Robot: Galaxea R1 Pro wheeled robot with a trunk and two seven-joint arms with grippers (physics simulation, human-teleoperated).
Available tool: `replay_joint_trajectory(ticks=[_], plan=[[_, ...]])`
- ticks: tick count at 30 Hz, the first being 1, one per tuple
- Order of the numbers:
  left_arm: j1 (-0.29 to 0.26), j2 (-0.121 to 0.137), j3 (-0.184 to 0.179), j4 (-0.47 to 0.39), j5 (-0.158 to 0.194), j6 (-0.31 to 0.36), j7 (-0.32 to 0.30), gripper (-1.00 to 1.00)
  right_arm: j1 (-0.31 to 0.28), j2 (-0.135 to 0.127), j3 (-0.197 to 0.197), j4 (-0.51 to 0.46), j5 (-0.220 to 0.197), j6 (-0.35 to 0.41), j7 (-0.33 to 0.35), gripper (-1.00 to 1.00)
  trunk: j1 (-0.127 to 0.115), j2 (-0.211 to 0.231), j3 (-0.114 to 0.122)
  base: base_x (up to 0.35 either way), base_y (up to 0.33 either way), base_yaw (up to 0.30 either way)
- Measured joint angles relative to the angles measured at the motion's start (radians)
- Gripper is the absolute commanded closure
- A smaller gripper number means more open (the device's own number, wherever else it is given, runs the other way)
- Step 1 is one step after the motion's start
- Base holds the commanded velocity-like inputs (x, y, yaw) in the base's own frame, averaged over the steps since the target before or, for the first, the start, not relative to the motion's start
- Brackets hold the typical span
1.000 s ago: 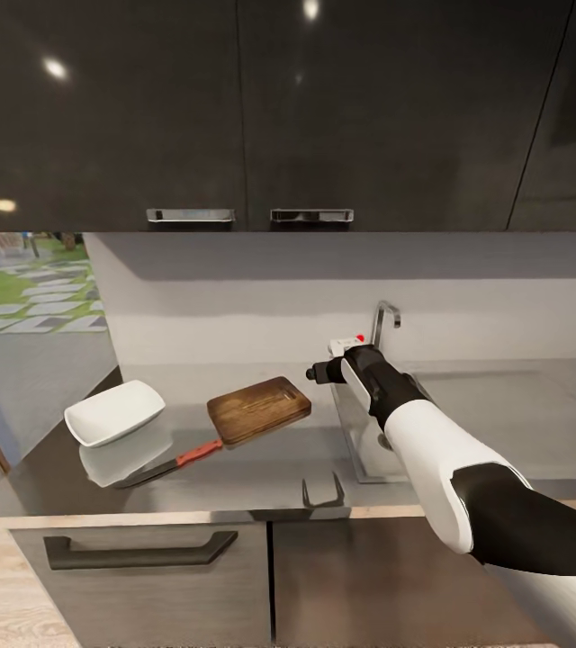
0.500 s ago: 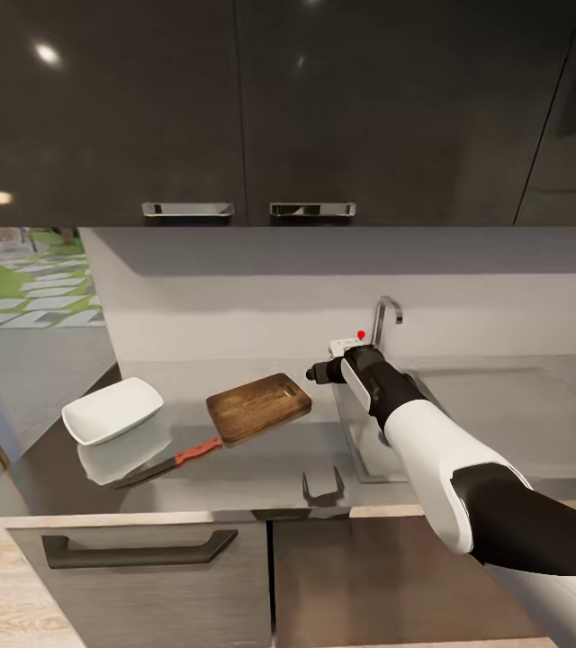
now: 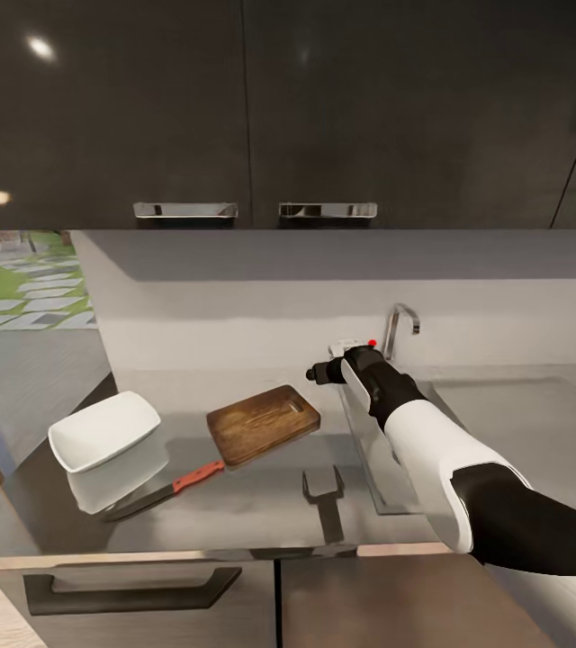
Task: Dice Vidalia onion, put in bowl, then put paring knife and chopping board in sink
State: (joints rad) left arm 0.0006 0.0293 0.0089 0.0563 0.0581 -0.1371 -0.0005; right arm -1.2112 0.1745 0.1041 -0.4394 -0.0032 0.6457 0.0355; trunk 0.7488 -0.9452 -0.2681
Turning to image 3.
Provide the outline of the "parer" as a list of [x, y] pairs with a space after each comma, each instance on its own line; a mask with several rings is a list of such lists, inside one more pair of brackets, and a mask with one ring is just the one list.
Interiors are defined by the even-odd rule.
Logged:
[[161, 500], [161, 498], [164, 498], [165, 496], [170, 496], [170, 494], [178, 494], [184, 487], [194, 485], [194, 483], [200, 482], [201, 480], [204, 480], [204, 478], [211, 476], [216, 471], [222, 471], [223, 469], [224, 462], [222, 460], [208, 463], [208, 465], [201, 467], [201, 469], [190, 472], [186, 476], [173, 481], [172, 483], [170, 483], [170, 485], [167, 485], [166, 487], [163, 487], [162, 489], [156, 490], [155, 492], [152, 492], [152, 494], [145, 496], [145, 498], [138, 499], [138, 501], [134, 501], [134, 503], [127, 505], [127, 507], [120, 508], [120, 510], [116, 510], [116, 512], [109, 514], [109, 516], [102, 517], [101, 520], [113, 521], [113, 519], [120, 519], [123, 518], [123, 516], [128, 516], [129, 514], [132, 514], [132, 512], [143, 509], [147, 505], [151, 505], [155, 501]]

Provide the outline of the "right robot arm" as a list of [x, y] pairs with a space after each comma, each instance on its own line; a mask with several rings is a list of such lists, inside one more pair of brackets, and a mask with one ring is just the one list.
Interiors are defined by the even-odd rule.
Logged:
[[306, 378], [348, 383], [385, 430], [436, 535], [473, 555], [557, 648], [576, 648], [576, 509], [534, 491], [374, 348], [330, 340], [330, 362]]

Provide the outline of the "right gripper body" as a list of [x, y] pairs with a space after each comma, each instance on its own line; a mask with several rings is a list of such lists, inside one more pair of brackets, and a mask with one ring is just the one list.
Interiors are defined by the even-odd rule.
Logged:
[[341, 360], [344, 356], [331, 360], [331, 362], [324, 362], [322, 364], [314, 364], [313, 369], [315, 372], [315, 379], [317, 384], [328, 384], [328, 383], [345, 383], [337, 376], [337, 362]]

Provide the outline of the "cutting board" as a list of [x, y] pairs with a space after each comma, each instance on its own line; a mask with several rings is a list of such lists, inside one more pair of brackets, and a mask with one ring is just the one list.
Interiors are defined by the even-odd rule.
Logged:
[[[287, 402], [301, 409], [298, 413]], [[208, 426], [227, 465], [241, 462], [320, 424], [320, 413], [291, 385], [212, 411]]]

